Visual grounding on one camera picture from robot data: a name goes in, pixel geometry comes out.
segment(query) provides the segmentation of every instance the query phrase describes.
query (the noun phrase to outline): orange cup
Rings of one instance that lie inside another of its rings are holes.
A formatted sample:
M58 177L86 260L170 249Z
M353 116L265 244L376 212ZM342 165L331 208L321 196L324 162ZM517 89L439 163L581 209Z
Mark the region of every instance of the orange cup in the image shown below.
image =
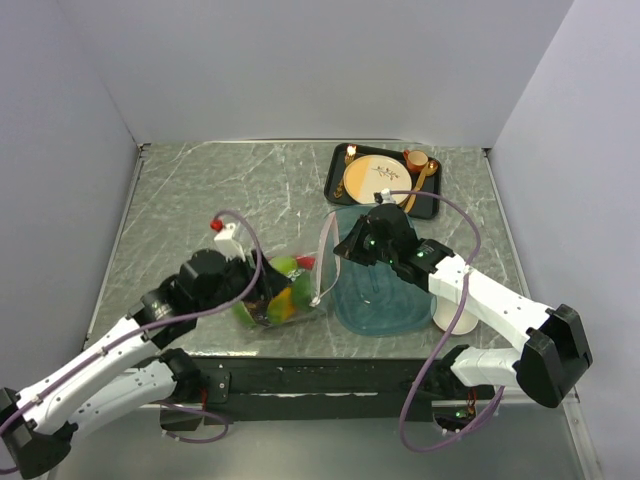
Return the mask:
M411 173L420 173L429 162L427 154L420 150L405 150L402 155L407 162L407 170Z

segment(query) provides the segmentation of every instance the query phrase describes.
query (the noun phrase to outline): red cap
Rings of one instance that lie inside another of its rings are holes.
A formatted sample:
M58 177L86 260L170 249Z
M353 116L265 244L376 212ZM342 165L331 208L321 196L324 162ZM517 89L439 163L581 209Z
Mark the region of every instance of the red cap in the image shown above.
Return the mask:
M219 218L214 218L213 220L211 220L210 225L211 228L216 232L220 232L224 228L224 223L222 223L222 220L220 220Z

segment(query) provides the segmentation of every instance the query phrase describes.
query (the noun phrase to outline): marble surface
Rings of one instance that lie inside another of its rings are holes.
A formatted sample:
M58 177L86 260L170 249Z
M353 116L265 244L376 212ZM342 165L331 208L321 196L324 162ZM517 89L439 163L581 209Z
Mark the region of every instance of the marble surface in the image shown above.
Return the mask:
M340 142L157 144L147 148L140 179L106 281L88 344L104 335L146 291L174 273L191 253L212 245L209 221L222 208L244 213L267 252L304 248L335 208L323 196L332 152ZM381 148L420 148L443 166L442 193L476 221L482 249L475 267L520 292L503 219L480 148L437 148L368 142ZM473 247L471 229L441 205L434 220L416 220L423 237L461 255ZM331 313L270 329L247 330L230 313L200 319L174 342L192 355L425 358L442 332L427 328L372 338L346 330ZM484 324L450 339L480 348L507 342Z

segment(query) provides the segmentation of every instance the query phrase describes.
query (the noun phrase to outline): metal frame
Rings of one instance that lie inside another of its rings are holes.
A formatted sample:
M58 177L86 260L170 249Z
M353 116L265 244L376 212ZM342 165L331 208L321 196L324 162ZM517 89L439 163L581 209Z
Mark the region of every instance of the metal frame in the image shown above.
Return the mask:
M124 225L127 221L127 216L129 214L129 208L131 208L131 202L133 201L133 195L135 194L136 187L138 185L138 180L140 179L142 166L144 165L144 162L147 158L146 147L148 145L149 144L138 145L138 158L136 159L136 164L133 168L133 176L131 177L131 183L129 184L127 199L124 204L122 217L120 218L120 224L118 225L116 238L113 242L113 248L111 249L111 254L109 255L109 262L107 263L107 268L104 272L104 277L102 277L102 283L100 284L100 291L98 292L96 305L93 308L93 314L91 315L91 322L89 323L89 329L87 330L85 342L89 339L89 336L93 331L93 326L95 325L96 319L98 318L98 310L100 309L100 304L102 303L102 297L104 296L104 291L107 288L107 279L109 278L109 274L111 273L111 267L113 266L113 261L115 260L115 257L116 257L116 251L118 250L118 245L120 244L120 238L122 237L122 232L124 231Z

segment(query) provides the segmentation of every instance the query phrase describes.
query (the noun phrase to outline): white wall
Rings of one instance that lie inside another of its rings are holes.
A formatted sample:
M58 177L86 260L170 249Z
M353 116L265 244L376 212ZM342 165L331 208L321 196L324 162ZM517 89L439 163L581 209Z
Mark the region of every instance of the white wall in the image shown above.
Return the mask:
M640 4L576 0L491 162L533 293L582 314L579 383L608 479L638 478Z
M55 0L2 2L3 387L80 352L135 164L135 143L79 45Z
M571 0L59 0L138 142L492 146Z

